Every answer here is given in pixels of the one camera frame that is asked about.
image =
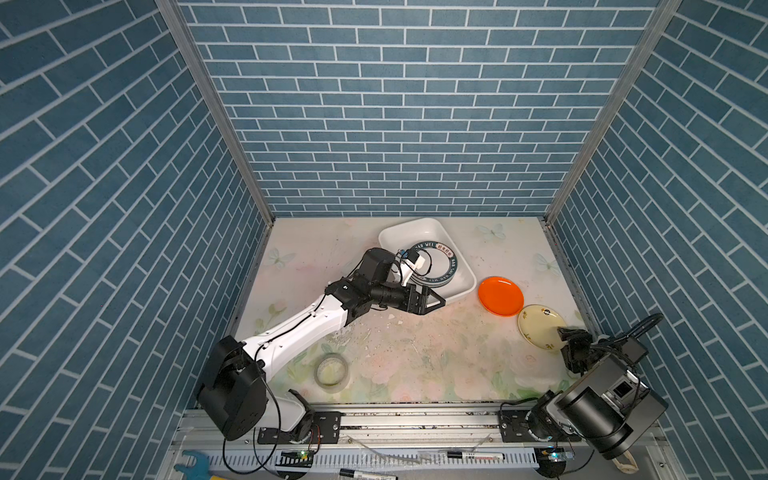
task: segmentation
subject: metal bar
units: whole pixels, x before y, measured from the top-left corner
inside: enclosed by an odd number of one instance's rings
[[[248,268],[248,276],[245,279],[245,283],[243,283],[243,288],[240,289],[240,295],[237,297],[235,308],[232,310],[232,316],[230,317],[230,321],[227,324],[227,328],[224,330],[224,336],[234,336],[234,334],[237,332],[237,327],[240,325],[240,319],[243,317],[243,311],[245,310],[245,306],[248,303],[248,297],[250,296],[250,292],[253,289],[253,282],[256,281],[256,274],[259,272],[261,260],[264,258],[266,244],[270,240],[272,229],[273,226],[271,225],[267,225],[266,229],[264,229],[264,233],[262,234],[260,240],[261,243],[259,244],[259,249],[256,251],[256,255],[254,255],[253,259],[251,260],[250,267]]]
[[[605,133],[611,126],[611,122],[613,122],[616,114],[619,112],[619,108],[624,103],[624,99],[627,98],[630,89],[632,89],[632,85],[634,85],[637,77],[640,76],[640,72],[643,70],[648,58],[650,58],[651,52],[659,42],[661,34],[664,33],[664,29],[667,28],[667,25],[672,20],[672,15],[677,11],[677,7],[680,6],[680,2],[681,0],[660,0],[659,5],[651,14],[640,41],[632,50],[629,59],[627,59],[627,64],[621,71],[618,80],[616,80],[616,85],[608,96],[605,106],[603,106],[603,109],[598,114],[598,118],[594,121],[592,129],[584,139],[584,143],[581,145],[581,149],[576,155],[571,169],[565,175],[563,184],[555,194],[552,203],[547,207],[544,217],[548,223],[554,223],[563,209],[568,195],[576,187],[576,182],[589,165],[592,155],[594,155],[598,145],[603,140]]]
[[[200,56],[200,51],[197,50],[195,41],[192,38],[192,32],[186,20],[184,20],[184,14],[181,12],[178,1],[157,0],[156,3],[160,9],[160,14],[163,15],[163,20],[168,25],[171,36],[176,41],[176,46],[179,48],[181,56],[187,63],[195,85],[200,90],[200,94],[203,96],[203,100],[205,100],[208,110],[210,110],[210,114],[216,122],[216,126],[219,127],[221,137],[224,139],[224,143],[227,144],[227,148],[237,165],[237,170],[240,171],[245,180],[250,196],[256,203],[259,212],[263,215],[266,224],[271,227],[275,217],[272,215],[270,205],[259,188],[256,176],[253,174],[253,169],[248,163],[245,150],[243,150],[243,145],[237,138],[227,110],[224,109],[224,104],[221,102],[221,97],[219,97],[214,83],[210,79],[203,58]]]
[[[570,260],[565,255],[565,252],[560,247],[560,239],[557,232],[554,231],[552,225],[547,221],[541,222],[541,228],[544,230],[544,236],[547,237],[549,247],[554,253],[554,258],[557,260],[560,266],[560,271],[563,274],[568,289],[571,291],[571,296],[574,297],[576,307],[583,316],[584,325],[587,327],[587,331],[597,338],[601,333],[604,333],[600,328],[597,315],[595,314],[592,306],[587,300],[587,296],[584,294],[584,289],[581,287],[581,282],[576,276],[576,272],[571,266]]]

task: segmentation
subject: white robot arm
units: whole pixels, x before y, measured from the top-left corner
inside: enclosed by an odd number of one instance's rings
[[[308,425],[301,421],[308,404],[296,392],[291,392],[296,398],[275,396],[280,406],[277,415],[266,383],[296,355],[349,325],[374,304],[417,315],[444,306],[445,300],[429,287],[409,284],[424,262],[414,249],[396,257],[372,248],[353,273],[328,285],[323,296],[285,322],[243,342],[223,338],[211,349],[200,374],[197,401],[227,440],[241,437],[254,426],[277,427],[278,417],[284,432],[294,432],[296,440],[303,438]],[[393,265],[398,266],[397,281],[388,280]],[[427,306],[430,297],[437,304]]]

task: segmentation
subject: black marker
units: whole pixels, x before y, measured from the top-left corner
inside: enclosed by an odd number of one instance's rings
[[[459,450],[452,450],[448,452],[448,458],[463,458],[464,460],[504,460],[504,454],[494,452],[460,452]]]
[[[339,470],[339,475],[341,475],[342,477],[362,478],[362,480],[397,480],[397,477],[395,477],[394,475],[361,472],[359,470],[349,470],[347,468],[342,468],[341,470]]]

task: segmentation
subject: cable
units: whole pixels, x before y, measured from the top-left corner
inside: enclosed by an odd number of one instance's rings
[[[256,454],[256,427],[253,427],[253,441],[251,442],[254,444],[253,447],[253,453]],[[261,470],[261,467],[256,467],[253,470],[249,470],[248,472],[239,472],[235,470],[234,468],[230,467],[230,464],[227,463],[227,438],[224,438],[224,443],[221,446],[221,459],[224,460],[224,466],[226,466],[230,472],[237,473],[238,475],[250,475],[252,473],[258,472]]]
[[[521,403],[536,402],[537,400],[538,400],[538,398],[536,398],[536,397],[528,397],[527,399],[512,400],[511,402],[506,402],[506,401],[502,402],[501,405],[498,406],[498,421],[499,421],[499,423],[502,422],[502,413],[503,413],[502,409],[504,408],[505,405],[509,405],[509,406],[513,407],[513,406],[518,406]]]
[[[351,272],[349,272],[349,275],[346,275],[344,278],[349,278],[349,277],[351,277],[351,276],[352,276],[352,274],[353,274],[353,273],[355,273],[355,272],[357,271],[357,267],[358,267],[358,266],[360,266],[360,265],[362,265],[362,258],[361,258],[361,259],[360,259],[360,261],[357,263],[357,265],[355,265],[355,268],[353,268],[353,269],[352,269],[352,271],[351,271]]]
[[[264,382],[264,386],[266,387],[267,392],[270,393],[270,397],[272,397],[272,401],[275,402],[275,409],[277,410],[277,438],[275,439],[275,443],[272,447],[272,452],[264,459],[264,462],[262,463],[259,460],[258,455],[256,456],[256,461],[259,463],[259,468],[263,468],[267,472],[271,473],[272,475],[276,476],[277,478],[283,478],[282,475],[279,475],[277,472],[273,472],[272,470],[269,470],[266,467],[266,464],[269,463],[270,459],[272,458],[272,455],[274,455],[275,450],[277,450],[277,444],[280,443],[280,432],[283,431],[283,416],[280,414],[280,404],[277,403],[277,399],[275,398],[275,394],[272,393],[272,389],[270,386],[266,383],[266,379],[264,376],[261,376],[261,381]],[[253,454],[256,455],[256,444],[253,444]]]
[[[253,456],[256,457],[256,462],[259,464],[258,467],[254,468],[253,470],[249,470],[248,472],[238,472],[234,468],[230,466],[229,463],[227,463],[227,454],[226,454],[226,447],[227,447],[227,439],[224,439],[224,443],[221,446],[221,458],[224,461],[224,466],[227,467],[227,469],[232,473],[237,473],[238,475],[250,475],[252,473],[258,472],[262,468],[266,470],[267,472],[271,473],[272,475],[275,475],[277,478],[283,478],[281,475],[278,475],[275,472],[272,472],[269,470],[265,465],[269,463],[272,456],[275,454],[275,450],[277,450],[277,444],[280,442],[280,432],[283,431],[283,418],[280,414],[280,405],[277,403],[277,399],[275,398],[275,394],[272,393],[272,389],[269,385],[266,384],[266,379],[264,379],[264,376],[261,376],[261,381],[264,382],[264,386],[266,386],[267,392],[270,393],[270,396],[272,397],[272,401],[275,402],[275,409],[277,410],[277,439],[275,440],[275,443],[272,447],[272,451],[270,454],[264,459],[264,462],[261,462],[259,460],[259,456],[256,452],[256,427],[253,427],[253,441],[251,442],[251,446],[253,447]]]
[[[315,450],[315,455],[317,455],[320,452],[320,425],[315,425],[317,427],[317,450]]]
[[[565,472],[562,472],[560,475],[558,475],[558,477],[557,477],[557,478],[558,478],[558,480],[559,480],[559,479],[560,479],[560,477],[561,477],[561,476],[563,476],[563,475],[568,475],[569,473],[578,472],[578,471],[579,471],[579,470],[581,470],[582,468],[586,467],[586,466],[587,466],[587,464],[589,463],[589,461],[590,461],[590,460],[592,460],[592,457],[594,457],[594,450],[592,450],[592,453],[591,453],[591,454],[589,454],[589,458],[587,458],[587,461],[586,461],[586,462],[584,462],[584,464],[583,464],[581,467],[579,467],[579,468],[574,468],[573,470],[566,470]]]
[[[424,253],[426,253],[426,254],[427,254],[427,257],[429,257],[429,268],[427,269],[427,271],[426,271],[426,272],[424,272],[424,275],[422,275],[422,276],[427,276],[427,275],[429,275],[429,272],[431,272],[431,271],[432,271],[432,255],[430,255],[430,254],[429,254],[429,252],[428,252],[428,251],[426,251],[426,250],[425,250],[425,249],[423,249],[423,248],[421,248],[421,249],[419,249],[419,250],[417,250],[417,251],[419,251],[419,252],[424,252]]]
[[[319,308],[320,308],[320,305],[322,305],[322,304],[323,304],[323,301],[326,299],[326,297],[327,297],[327,295],[326,295],[326,294],[324,294],[324,295],[323,295],[323,298],[322,298],[322,299],[320,299],[320,301],[317,303],[317,305],[315,305],[315,308],[314,308],[314,310],[312,310],[313,312],[316,312],[316,311],[317,311],[317,309],[319,309]],[[294,325],[294,326],[290,327],[290,328],[289,328],[288,330],[286,330],[285,332],[282,332],[280,335],[274,336],[273,338],[271,338],[271,339],[268,339],[266,342],[262,343],[262,344],[259,346],[259,348],[256,350],[256,352],[253,354],[253,360],[255,361],[255,360],[257,360],[257,359],[258,359],[258,357],[259,357],[259,352],[261,351],[261,349],[264,349],[264,348],[266,348],[266,346],[267,346],[268,344],[270,344],[270,343],[274,342],[275,340],[279,339],[281,336],[283,336],[283,335],[285,335],[285,334],[287,334],[287,333],[291,333],[291,332],[292,332],[292,331],[294,331],[294,330],[295,330],[295,329],[296,329],[296,328],[297,328],[299,325],[301,325],[302,323],[304,323],[304,320],[306,320],[306,319],[310,318],[311,316],[312,316],[312,314],[311,314],[311,313],[310,313],[310,314],[308,314],[307,316],[305,316],[304,318],[302,318],[301,320],[299,320],[299,322],[298,322],[296,325]]]

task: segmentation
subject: white rectangular tray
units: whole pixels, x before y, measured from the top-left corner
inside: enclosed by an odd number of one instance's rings
[[[461,250],[458,249],[451,236],[448,235],[448,232],[445,231],[445,228],[436,219],[419,218],[418,220],[411,220],[400,225],[385,228],[379,233],[379,244],[384,250],[389,250],[393,253],[397,253],[398,250],[407,250],[416,243],[426,240],[434,240],[435,242],[447,245],[456,254],[458,260],[456,274],[448,285],[435,289],[437,294],[443,297],[446,303],[451,303],[473,291],[478,284],[475,273],[472,272],[472,269],[464,260]],[[447,260],[435,255],[432,255],[432,257],[436,268],[433,273],[436,275],[443,273],[441,268],[444,268],[443,265],[447,266]]]

